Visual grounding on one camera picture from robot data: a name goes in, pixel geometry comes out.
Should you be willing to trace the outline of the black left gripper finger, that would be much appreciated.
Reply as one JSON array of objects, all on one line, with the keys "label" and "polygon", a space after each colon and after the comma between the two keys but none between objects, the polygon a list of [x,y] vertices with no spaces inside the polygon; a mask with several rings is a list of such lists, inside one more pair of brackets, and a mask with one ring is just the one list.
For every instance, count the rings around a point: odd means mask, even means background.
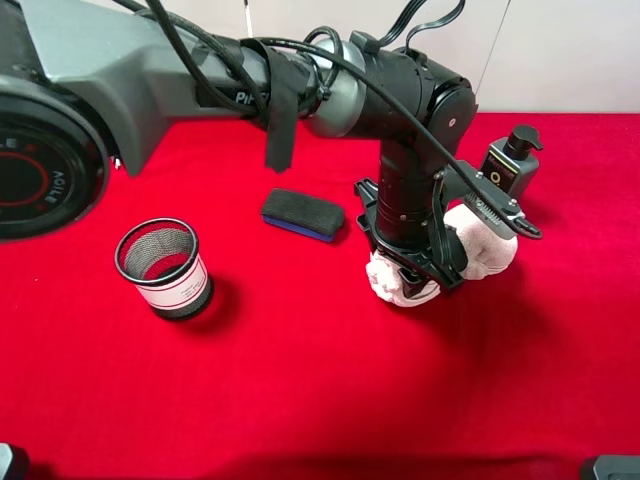
[{"label": "black left gripper finger", "polygon": [[461,273],[468,265],[466,250],[454,227],[447,227],[445,232],[446,240],[442,245],[444,266]]}]

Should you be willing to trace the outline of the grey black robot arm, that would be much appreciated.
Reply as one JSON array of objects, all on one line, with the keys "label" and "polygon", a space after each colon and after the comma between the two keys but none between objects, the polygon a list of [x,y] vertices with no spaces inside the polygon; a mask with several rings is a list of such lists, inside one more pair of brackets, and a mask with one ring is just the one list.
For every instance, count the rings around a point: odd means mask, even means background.
[{"label": "grey black robot arm", "polygon": [[538,239],[513,195],[455,156],[477,105],[469,82],[409,47],[410,2],[382,38],[319,27],[301,41],[219,37],[158,1],[1,5],[1,237],[47,234],[101,198],[108,163],[138,174],[178,120],[229,117],[267,134],[289,168],[297,122],[321,137],[376,139],[379,177],[355,185],[371,248],[407,296],[458,286],[467,264],[445,222],[462,200],[498,236]]}]

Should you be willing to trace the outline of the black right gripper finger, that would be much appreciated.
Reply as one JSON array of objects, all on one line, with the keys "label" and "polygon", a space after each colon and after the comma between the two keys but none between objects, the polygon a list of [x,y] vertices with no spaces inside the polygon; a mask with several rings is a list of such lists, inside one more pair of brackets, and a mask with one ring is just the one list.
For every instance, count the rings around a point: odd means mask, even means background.
[{"label": "black right gripper finger", "polygon": [[402,281],[403,294],[405,296],[418,296],[425,288],[425,277],[406,267],[399,269]]}]

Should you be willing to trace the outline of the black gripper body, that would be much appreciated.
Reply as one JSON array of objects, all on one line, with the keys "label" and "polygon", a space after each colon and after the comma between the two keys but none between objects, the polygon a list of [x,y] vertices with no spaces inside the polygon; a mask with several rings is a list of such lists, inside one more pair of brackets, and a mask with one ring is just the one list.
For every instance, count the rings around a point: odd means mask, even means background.
[{"label": "black gripper body", "polygon": [[463,282],[459,273],[444,266],[446,240],[444,214],[449,203],[461,200],[497,236],[542,238],[541,230],[526,219],[519,203],[483,173],[459,160],[433,173],[400,178],[386,166],[380,181],[365,178],[355,183],[364,213],[357,218],[372,251],[401,267],[435,281],[450,291]]}]

